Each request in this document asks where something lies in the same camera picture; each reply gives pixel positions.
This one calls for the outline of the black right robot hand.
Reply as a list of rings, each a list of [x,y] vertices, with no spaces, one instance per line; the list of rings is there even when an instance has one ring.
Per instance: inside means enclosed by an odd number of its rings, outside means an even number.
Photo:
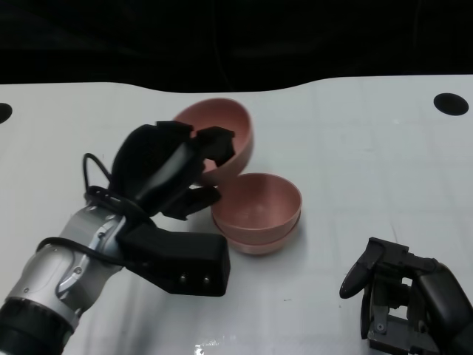
[[[361,338],[388,354],[471,354],[472,304],[434,258],[371,237],[344,278],[342,299],[362,292]]]

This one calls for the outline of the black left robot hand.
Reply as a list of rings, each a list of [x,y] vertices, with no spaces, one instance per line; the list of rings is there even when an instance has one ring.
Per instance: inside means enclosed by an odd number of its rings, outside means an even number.
[[[234,132],[218,126],[195,131],[179,121],[142,125],[119,148],[109,190],[148,217],[186,220],[220,199],[215,186],[200,179],[206,160],[221,166],[234,156],[233,138]]]

